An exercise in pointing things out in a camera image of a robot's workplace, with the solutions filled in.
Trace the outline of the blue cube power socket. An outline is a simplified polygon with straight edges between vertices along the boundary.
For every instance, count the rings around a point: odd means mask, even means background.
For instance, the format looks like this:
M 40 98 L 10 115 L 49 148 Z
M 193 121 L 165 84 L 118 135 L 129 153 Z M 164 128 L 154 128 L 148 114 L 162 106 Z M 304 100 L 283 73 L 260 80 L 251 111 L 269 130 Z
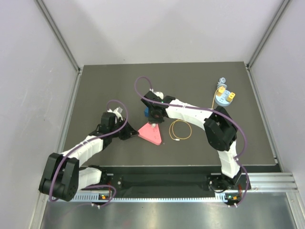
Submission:
M 144 115 L 145 115 L 145 117 L 149 117 L 149 108 L 148 107 L 145 108 Z

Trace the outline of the pink triangular power strip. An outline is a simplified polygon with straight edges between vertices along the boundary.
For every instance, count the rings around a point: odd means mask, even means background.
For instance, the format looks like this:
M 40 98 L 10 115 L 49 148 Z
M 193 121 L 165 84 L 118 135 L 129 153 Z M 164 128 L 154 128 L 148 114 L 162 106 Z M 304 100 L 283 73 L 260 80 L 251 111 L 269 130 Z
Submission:
M 150 143 L 159 146 L 162 143 L 161 133 L 158 124 L 155 128 L 152 128 L 150 123 L 146 123 L 138 130 L 138 136 Z

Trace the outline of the yellow plug adapter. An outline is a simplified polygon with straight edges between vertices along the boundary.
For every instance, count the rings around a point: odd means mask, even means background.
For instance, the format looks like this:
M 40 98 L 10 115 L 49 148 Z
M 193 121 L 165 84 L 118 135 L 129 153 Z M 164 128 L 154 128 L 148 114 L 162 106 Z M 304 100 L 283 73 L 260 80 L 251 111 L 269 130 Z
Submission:
M 227 102 L 231 103 L 234 97 L 235 97 L 235 93 L 231 92 L 226 98 Z

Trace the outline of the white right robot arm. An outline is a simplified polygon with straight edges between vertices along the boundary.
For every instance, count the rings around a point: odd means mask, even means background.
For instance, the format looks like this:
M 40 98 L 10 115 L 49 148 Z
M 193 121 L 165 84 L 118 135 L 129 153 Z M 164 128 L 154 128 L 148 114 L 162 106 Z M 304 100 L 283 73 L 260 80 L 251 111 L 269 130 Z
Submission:
M 209 177 L 210 188 L 221 192 L 235 188 L 242 174 L 236 151 L 238 128 L 227 111 L 221 106 L 202 109 L 172 96 L 161 96 L 162 93 L 149 90 L 141 98 L 148 108 L 148 121 L 160 124 L 165 118 L 179 119 L 203 129 L 209 145 L 217 151 L 221 162 L 221 175 Z

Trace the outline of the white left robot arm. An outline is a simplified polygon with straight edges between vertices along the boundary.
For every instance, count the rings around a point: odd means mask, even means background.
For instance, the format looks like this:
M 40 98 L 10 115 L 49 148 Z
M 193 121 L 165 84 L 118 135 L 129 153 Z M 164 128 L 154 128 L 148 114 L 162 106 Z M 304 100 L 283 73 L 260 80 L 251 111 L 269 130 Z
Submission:
M 72 149 L 60 154 L 49 155 L 41 177 L 39 192 L 53 200 L 70 201 L 77 191 L 94 185 L 103 189 L 108 178 L 95 167 L 81 169 L 81 166 L 95 154 L 103 151 L 113 138 L 127 140 L 138 132 L 122 116 L 120 107 L 104 112 L 96 129 Z

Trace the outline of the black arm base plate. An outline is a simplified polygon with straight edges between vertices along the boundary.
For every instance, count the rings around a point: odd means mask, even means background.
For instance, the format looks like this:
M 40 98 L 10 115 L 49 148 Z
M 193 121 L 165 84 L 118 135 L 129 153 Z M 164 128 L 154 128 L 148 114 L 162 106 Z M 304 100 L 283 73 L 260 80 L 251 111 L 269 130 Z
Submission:
M 196 187 L 204 191 L 244 190 L 249 184 L 245 175 L 238 179 L 220 174 L 104 174 L 99 185 L 110 184 L 119 190 L 132 187 Z

